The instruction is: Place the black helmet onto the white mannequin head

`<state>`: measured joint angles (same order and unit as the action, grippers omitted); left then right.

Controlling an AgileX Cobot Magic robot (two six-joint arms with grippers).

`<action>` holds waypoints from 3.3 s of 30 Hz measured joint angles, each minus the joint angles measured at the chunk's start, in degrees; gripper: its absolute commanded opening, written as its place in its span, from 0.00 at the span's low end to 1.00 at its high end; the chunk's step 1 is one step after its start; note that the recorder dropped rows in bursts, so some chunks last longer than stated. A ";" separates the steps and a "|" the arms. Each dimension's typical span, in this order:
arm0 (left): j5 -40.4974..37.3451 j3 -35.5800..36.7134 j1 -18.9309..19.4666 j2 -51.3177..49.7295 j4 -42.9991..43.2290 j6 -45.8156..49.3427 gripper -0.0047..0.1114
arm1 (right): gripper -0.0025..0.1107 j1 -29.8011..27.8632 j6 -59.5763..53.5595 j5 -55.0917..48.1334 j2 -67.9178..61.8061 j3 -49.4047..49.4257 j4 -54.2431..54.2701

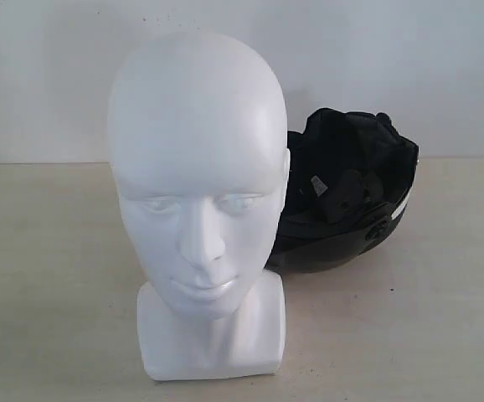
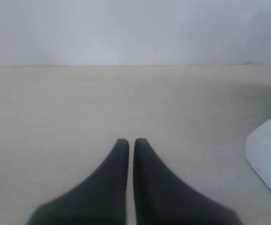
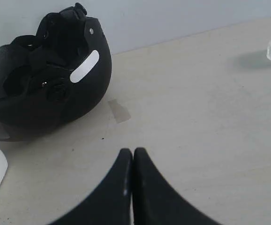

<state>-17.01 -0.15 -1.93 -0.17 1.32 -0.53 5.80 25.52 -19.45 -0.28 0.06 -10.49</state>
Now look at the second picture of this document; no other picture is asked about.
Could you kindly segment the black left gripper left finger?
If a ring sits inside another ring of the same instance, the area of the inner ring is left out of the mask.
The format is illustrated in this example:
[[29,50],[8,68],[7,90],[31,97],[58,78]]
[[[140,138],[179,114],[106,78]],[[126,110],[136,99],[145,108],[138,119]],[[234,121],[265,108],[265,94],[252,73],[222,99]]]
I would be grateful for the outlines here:
[[29,225],[124,225],[129,143],[118,139],[102,164],[79,185],[39,206]]

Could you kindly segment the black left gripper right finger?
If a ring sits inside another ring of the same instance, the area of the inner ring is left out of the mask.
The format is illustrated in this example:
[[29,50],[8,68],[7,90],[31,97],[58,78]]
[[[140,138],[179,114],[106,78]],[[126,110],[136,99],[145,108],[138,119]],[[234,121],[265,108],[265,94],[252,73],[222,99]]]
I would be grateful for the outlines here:
[[135,141],[133,188],[138,225],[238,225],[229,208],[179,179],[147,139]]

